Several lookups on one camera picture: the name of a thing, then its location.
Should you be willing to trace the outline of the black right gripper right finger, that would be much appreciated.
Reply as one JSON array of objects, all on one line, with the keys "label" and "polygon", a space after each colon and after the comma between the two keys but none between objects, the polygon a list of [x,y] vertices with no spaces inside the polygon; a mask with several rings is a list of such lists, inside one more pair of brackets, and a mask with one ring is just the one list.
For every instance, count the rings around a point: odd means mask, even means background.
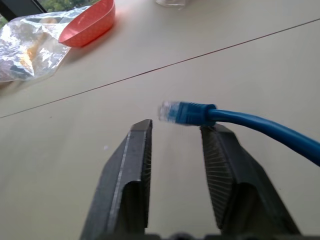
[{"label": "black right gripper right finger", "polygon": [[300,235],[263,167],[227,127],[200,127],[207,186],[222,235]]}]

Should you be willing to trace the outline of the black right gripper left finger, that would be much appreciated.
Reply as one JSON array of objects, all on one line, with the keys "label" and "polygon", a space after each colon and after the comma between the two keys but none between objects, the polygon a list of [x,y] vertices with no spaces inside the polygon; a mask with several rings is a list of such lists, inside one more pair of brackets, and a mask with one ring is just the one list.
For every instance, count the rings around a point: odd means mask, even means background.
[{"label": "black right gripper left finger", "polygon": [[133,124],[101,172],[79,240],[144,235],[149,220],[153,121]]}]

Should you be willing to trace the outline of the orange dotted bowl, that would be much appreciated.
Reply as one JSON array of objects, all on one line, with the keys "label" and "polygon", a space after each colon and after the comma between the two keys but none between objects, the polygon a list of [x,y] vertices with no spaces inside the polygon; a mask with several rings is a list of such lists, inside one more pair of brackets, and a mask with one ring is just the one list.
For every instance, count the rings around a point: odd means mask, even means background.
[{"label": "orange dotted bowl", "polygon": [[115,18],[115,0],[100,0],[73,19],[61,32],[58,42],[82,48],[108,32]]}]

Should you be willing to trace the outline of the clear plastic bag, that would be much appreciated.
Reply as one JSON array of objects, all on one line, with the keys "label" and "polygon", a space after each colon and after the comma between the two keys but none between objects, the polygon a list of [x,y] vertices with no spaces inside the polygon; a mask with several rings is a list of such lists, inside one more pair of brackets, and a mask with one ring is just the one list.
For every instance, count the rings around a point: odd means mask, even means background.
[{"label": "clear plastic bag", "polygon": [[0,84],[52,76],[71,49],[60,34],[86,9],[17,17],[0,28]]}]

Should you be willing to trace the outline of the clear plastic container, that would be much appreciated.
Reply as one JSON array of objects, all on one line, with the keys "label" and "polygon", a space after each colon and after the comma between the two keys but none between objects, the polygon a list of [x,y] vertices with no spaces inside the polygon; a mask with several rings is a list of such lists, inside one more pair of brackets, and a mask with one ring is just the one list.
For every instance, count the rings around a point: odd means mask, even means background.
[{"label": "clear plastic container", "polygon": [[155,0],[155,2],[166,8],[176,8],[181,10],[186,7],[190,0]]}]

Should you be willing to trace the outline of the black window frame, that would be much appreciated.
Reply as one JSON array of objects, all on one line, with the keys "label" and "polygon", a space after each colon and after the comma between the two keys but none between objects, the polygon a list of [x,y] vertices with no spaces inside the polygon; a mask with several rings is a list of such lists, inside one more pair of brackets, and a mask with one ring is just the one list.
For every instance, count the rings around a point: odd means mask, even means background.
[{"label": "black window frame", "polygon": [[0,15],[7,21],[46,12],[37,0],[0,0]]}]

